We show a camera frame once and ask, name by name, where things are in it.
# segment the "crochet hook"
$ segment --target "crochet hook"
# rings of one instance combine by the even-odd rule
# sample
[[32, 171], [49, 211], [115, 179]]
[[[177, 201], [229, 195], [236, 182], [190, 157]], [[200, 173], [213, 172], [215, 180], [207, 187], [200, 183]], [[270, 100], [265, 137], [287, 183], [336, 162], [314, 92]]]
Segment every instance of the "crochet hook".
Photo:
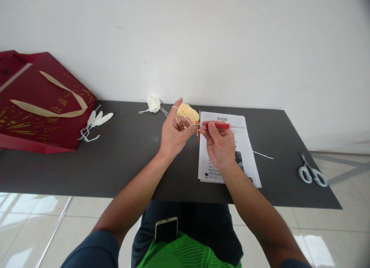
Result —
[[233, 126], [233, 125], [230, 125], [228, 123], [215, 123], [215, 126], [216, 126], [216, 128], [219, 128], [219, 129], [246, 128], [246, 127]]

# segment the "finger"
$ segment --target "finger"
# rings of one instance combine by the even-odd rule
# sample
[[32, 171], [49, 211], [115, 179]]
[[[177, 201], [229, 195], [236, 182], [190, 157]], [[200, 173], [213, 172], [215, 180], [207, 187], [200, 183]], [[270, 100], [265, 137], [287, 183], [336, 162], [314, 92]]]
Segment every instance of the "finger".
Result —
[[211, 135], [212, 139], [214, 139], [215, 141], [218, 141], [221, 139], [221, 135], [218, 132], [214, 121], [211, 121], [208, 124], [208, 132], [209, 132], [209, 135]]
[[175, 102], [174, 106], [177, 107], [177, 108], [175, 108], [175, 107], [171, 108], [171, 110], [168, 114], [169, 119], [174, 119], [175, 118], [175, 116], [177, 114], [177, 109], [180, 107], [181, 103], [182, 103], [182, 98], [180, 98], [178, 101]]
[[[202, 126], [200, 127], [200, 129], [202, 129], [202, 130], [208, 130], [208, 127], [207, 127], [207, 126], [205, 126], [205, 125], [202, 125]], [[225, 129], [217, 128], [217, 131], [220, 133], [220, 132], [225, 131]]]
[[176, 125], [178, 125], [177, 124], [177, 122], [180, 124], [180, 126], [186, 126], [186, 127], [188, 127], [189, 125], [190, 125], [190, 123], [186, 120], [186, 118], [185, 117], [183, 117], [183, 116], [177, 116], [176, 118], [175, 118], [175, 120], [174, 120], [174, 123], [176, 124]]
[[209, 135], [209, 132], [207, 130], [200, 129], [200, 133], [206, 138], [207, 141], [212, 139], [211, 135]]
[[221, 135], [221, 137], [225, 137], [225, 136], [229, 135], [229, 133], [227, 131], [221, 131], [220, 135]]
[[190, 125], [184, 131], [181, 131], [181, 134], [185, 136], [186, 139], [189, 139], [190, 136], [194, 135], [197, 131], [197, 127], [195, 125]]
[[[202, 124], [203, 125], [207, 125], [208, 123], [210, 123], [211, 121], [202, 121]], [[222, 123], [222, 124], [227, 124], [227, 122], [225, 121], [213, 121], [214, 123]]]

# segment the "beige ribbon handle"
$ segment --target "beige ribbon handle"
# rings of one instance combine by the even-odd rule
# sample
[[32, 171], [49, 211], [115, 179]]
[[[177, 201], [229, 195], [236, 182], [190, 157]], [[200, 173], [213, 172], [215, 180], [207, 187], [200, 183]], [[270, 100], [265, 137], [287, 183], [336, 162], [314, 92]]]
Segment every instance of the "beige ribbon handle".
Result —
[[78, 110], [78, 111], [73, 111], [73, 112], [69, 112], [69, 113], [64, 113], [64, 114], [56, 114], [56, 113], [53, 113], [51, 111], [48, 111], [48, 110], [45, 110], [45, 109], [42, 109], [40, 107], [37, 107], [35, 105], [32, 105], [32, 104], [29, 104], [29, 103], [26, 103], [26, 102], [22, 102], [22, 101], [18, 101], [18, 100], [13, 100], [11, 99], [10, 101], [12, 103], [14, 103], [15, 105], [17, 105], [19, 108], [27, 111], [27, 112], [30, 112], [30, 113], [33, 113], [33, 114], [36, 114], [36, 115], [40, 115], [40, 116], [45, 116], [45, 117], [57, 117], [57, 118], [73, 118], [73, 117], [77, 117], [77, 116], [80, 116], [82, 115], [86, 109], [87, 109], [87, 105], [85, 103], [85, 101], [83, 100], [82, 97], [80, 97], [78, 94], [74, 93], [73, 91], [71, 91], [70, 89], [66, 88], [65, 86], [63, 86], [57, 79], [55, 79], [54, 77], [48, 75], [47, 73], [45, 72], [42, 72], [40, 71], [40, 73], [46, 78], [48, 79], [51, 83], [57, 85], [58, 87], [62, 88], [62, 89], [65, 89], [67, 91], [70, 91], [72, 93], [72, 95], [76, 98], [77, 102], [80, 104], [81, 106], [81, 110]]

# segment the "white floor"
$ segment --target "white floor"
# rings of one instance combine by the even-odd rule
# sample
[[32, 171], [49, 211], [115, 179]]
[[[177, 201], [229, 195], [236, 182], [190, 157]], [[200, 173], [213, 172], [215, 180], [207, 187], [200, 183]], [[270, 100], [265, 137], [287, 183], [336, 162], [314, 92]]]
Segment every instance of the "white floor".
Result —
[[[370, 157], [334, 156], [358, 162]], [[316, 160], [327, 179], [355, 167]], [[370, 172], [332, 186], [343, 210], [277, 207], [313, 267], [369, 267]], [[0, 268], [34, 268], [68, 197], [0, 193]], [[60, 267], [89, 234], [111, 199], [74, 197], [41, 263]], [[256, 238], [230, 205], [235, 232], [243, 246], [243, 267], [269, 267]], [[127, 234], [119, 256], [129, 267], [137, 230]]]

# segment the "right hand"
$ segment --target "right hand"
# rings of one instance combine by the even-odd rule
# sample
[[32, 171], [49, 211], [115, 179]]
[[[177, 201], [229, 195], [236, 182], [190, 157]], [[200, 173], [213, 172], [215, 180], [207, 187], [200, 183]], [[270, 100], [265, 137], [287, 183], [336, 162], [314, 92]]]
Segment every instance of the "right hand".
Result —
[[235, 161], [235, 139], [231, 129], [216, 128], [215, 123], [223, 123], [224, 121], [204, 121], [200, 127], [200, 133], [207, 140], [208, 156], [213, 165], [222, 170], [236, 163]]

